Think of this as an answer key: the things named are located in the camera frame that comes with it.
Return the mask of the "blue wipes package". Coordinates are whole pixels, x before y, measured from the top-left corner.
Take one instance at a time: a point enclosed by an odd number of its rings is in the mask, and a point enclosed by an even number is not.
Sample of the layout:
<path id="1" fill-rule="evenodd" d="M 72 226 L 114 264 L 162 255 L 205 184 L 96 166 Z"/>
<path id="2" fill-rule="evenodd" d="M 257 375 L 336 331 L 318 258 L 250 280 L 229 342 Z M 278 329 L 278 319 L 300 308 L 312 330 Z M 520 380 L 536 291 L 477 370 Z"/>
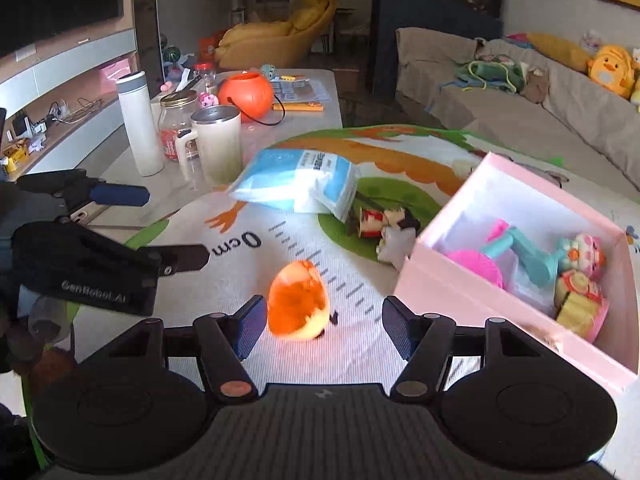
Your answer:
<path id="1" fill-rule="evenodd" d="M 347 220 L 359 180 L 343 156 L 316 150 L 260 151 L 229 188 L 235 200 L 298 214 L 330 214 Z"/>

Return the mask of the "pink round toy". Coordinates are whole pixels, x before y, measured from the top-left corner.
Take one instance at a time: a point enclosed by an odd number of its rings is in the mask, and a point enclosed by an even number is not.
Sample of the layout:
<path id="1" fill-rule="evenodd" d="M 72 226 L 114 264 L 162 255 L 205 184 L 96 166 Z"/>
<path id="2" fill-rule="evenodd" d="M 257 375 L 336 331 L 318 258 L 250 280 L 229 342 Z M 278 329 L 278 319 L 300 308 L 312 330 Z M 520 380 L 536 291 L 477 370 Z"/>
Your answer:
<path id="1" fill-rule="evenodd" d="M 509 225 L 504 220 L 498 219 L 489 231 L 483 248 L 490 245 L 500 236 L 503 236 L 508 227 Z M 466 270 L 469 270 L 481 278 L 484 278 L 486 281 L 491 282 L 491 284 L 505 289 L 506 286 L 504 286 L 502 272 L 498 267 L 498 264 L 495 262 L 495 258 L 503 253 L 504 250 L 502 252 L 498 252 L 495 257 L 491 257 L 480 250 L 460 249 L 454 250 L 453 252 L 446 252 L 445 256 L 451 261 L 457 263 L 459 266 L 463 266 Z"/>

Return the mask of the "beige sofa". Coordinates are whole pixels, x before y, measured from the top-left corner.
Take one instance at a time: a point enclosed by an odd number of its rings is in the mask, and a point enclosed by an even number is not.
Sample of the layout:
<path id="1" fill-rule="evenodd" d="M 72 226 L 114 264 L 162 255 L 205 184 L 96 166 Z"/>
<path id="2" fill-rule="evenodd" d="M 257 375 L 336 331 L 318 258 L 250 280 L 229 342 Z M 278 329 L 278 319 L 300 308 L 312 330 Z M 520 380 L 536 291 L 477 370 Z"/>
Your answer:
<path id="1" fill-rule="evenodd" d="M 503 39 L 468 39 L 407 27 L 396 32 L 396 94 L 423 106 L 449 130 L 468 130 L 491 143 L 543 160 L 559 159 L 579 177 L 635 200 L 639 196 L 637 107 L 587 76 Z M 474 80 L 469 62 L 490 58 L 540 70 L 549 87 L 534 103 L 521 93 Z"/>

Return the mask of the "white thermos bottle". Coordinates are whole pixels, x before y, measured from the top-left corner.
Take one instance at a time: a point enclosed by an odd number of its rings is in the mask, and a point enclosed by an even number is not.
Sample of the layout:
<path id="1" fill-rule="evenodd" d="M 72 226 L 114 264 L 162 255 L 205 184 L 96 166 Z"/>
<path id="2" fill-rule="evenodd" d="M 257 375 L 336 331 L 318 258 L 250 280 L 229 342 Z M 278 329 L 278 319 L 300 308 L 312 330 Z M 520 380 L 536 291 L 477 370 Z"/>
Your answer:
<path id="1" fill-rule="evenodd" d="M 164 155 L 154 122 L 144 70 L 116 80 L 122 119 L 138 173 L 151 177 L 164 168 Z"/>

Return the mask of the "dark fish tank cabinet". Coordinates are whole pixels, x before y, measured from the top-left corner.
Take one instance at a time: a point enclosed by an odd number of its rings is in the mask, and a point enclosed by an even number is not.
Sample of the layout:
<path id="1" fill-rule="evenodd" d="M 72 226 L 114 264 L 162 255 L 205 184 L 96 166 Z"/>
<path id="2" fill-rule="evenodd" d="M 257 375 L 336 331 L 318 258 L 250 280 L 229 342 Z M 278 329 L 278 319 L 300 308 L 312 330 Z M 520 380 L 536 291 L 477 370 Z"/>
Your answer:
<path id="1" fill-rule="evenodd" d="M 372 0 L 366 87 L 377 98 L 396 89 L 396 30 L 415 27 L 463 38 L 502 36 L 502 0 Z"/>

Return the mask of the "pink doll figurine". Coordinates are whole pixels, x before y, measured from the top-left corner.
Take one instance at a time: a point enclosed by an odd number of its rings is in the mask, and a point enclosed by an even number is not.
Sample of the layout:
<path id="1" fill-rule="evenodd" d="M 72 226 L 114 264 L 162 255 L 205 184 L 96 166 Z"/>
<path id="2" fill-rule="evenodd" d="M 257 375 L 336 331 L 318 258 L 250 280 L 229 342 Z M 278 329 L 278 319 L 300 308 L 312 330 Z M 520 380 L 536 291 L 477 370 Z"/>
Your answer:
<path id="1" fill-rule="evenodd" d="M 218 96 L 215 93 L 203 91 L 198 95 L 198 102 L 201 108 L 217 106 L 219 104 Z"/>

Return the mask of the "cream steel mug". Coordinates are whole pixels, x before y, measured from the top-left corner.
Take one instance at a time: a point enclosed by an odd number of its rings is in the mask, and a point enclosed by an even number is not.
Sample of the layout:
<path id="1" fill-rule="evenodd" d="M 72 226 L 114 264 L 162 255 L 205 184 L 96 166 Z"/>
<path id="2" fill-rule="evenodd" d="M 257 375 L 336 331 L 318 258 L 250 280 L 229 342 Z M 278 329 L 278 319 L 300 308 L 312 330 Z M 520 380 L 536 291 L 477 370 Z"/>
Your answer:
<path id="1" fill-rule="evenodd" d="M 241 112 L 233 105 L 202 108 L 191 115 L 191 129 L 179 133 L 176 153 L 183 177 L 190 181 L 192 171 L 186 144 L 196 142 L 204 177 L 213 185 L 233 183 L 243 169 Z"/>

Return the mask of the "red dress doll figurine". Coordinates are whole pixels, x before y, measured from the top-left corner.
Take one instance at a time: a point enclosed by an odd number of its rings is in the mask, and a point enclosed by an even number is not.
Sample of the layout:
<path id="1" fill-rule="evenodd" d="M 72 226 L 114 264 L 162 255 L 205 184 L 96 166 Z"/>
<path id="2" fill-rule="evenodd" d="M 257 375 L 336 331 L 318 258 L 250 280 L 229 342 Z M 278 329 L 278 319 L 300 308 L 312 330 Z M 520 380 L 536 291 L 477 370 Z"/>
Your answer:
<path id="1" fill-rule="evenodd" d="M 381 238 L 385 228 L 398 230 L 415 229 L 419 232 L 421 222 L 404 207 L 394 209 L 364 209 L 350 214 L 348 224 L 355 229 L 360 238 Z"/>

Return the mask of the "yellow duck plush backpack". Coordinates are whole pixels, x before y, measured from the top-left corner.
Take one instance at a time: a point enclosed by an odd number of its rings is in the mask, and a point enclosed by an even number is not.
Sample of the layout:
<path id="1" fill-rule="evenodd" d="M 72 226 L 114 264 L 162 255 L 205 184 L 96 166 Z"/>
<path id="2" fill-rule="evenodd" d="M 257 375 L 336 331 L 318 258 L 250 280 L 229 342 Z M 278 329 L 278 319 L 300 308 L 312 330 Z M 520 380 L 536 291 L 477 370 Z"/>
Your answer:
<path id="1" fill-rule="evenodd" d="M 588 76 L 596 84 L 628 100 L 636 85 L 639 63 L 621 46 L 600 47 L 588 61 Z"/>

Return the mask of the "white star toy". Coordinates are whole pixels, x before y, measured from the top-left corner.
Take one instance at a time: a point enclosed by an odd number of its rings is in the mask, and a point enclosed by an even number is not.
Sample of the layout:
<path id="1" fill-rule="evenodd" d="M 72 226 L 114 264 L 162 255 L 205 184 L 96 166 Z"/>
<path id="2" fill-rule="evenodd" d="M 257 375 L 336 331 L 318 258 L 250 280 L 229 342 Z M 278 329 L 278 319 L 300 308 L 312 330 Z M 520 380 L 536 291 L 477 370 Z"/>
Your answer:
<path id="1" fill-rule="evenodd" d="M 379 262 L 388 263 L 398 272 L 402 270 L 416 244 L 415 228 L 395 228 L 386 226 L 382 229 L 382 237 L 376 246 L 376 258 Z"/>

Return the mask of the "glass jar red label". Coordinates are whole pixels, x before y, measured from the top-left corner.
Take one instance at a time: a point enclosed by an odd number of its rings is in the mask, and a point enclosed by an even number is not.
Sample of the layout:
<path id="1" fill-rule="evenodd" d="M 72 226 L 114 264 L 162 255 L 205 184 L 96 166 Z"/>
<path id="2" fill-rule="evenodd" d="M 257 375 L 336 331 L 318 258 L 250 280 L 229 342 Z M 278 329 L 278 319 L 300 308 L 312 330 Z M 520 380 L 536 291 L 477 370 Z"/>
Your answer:
<path id="1" fill-rule="evenodd" d="M 157 122 L 160 144 L 169 160 L 178 160 L 176 139 L 191 129 L 191 115 L 200 108 L 198 92 L 180 90 L 160 99 L 160 117 Z"/>

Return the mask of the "paper card sheet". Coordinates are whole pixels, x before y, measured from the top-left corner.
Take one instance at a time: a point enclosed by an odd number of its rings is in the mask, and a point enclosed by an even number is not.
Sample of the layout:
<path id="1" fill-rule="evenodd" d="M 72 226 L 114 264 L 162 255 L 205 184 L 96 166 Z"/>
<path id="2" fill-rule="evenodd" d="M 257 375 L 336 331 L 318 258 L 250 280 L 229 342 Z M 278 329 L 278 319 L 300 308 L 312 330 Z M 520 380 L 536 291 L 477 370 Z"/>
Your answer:
<path id="1" fill-rule="evenodd" d="M 282 76 L 270 81 L 273 95 L 286 103 L 327 103 L 332 98 L 326 87 L 317 78 Z"/>

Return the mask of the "orange pencil box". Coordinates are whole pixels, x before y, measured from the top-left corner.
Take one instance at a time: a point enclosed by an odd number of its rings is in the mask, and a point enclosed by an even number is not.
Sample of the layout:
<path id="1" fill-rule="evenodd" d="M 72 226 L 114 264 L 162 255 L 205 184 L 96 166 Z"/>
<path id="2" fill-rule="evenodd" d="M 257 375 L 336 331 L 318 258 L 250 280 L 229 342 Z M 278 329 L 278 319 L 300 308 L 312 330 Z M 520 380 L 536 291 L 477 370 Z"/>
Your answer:
<path id="1" fill-rule="evenodd" d="M 308 103 L 274 103 L 273 110 L 285 113 L 319 113 L 324 111 L 324 106 L 319 102 Z"/>

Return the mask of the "orange egg capsule toy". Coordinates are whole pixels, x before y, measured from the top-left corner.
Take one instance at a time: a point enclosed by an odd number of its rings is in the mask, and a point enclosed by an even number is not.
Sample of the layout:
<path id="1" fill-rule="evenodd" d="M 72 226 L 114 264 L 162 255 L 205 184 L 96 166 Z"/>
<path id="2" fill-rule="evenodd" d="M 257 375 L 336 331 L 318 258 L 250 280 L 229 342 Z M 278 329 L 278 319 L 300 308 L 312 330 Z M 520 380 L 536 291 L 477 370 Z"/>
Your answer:
<path id="1" fill-rule="evenodd" d="M 311 340 L 330 322 L 326 285 L 309 260 L 287 264 L 273 279 L 267 298 L 267 322 L 273 336 Z"/>

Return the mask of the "yellow lounge chair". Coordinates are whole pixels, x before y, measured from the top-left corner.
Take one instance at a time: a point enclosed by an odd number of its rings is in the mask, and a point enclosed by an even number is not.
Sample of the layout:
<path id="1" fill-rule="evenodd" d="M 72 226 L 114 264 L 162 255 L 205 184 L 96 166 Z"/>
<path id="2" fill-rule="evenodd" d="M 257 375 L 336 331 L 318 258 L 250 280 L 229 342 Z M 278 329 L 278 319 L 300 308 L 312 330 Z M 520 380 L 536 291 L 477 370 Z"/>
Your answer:
<path id="1" fill-rule="evenodd" d="M 328 30 L 337 5 L 338 0 L 295 0 L 286 21 L 235 25 L 216 47 L 215 62 L 222 70 L 294 67 Z"/>

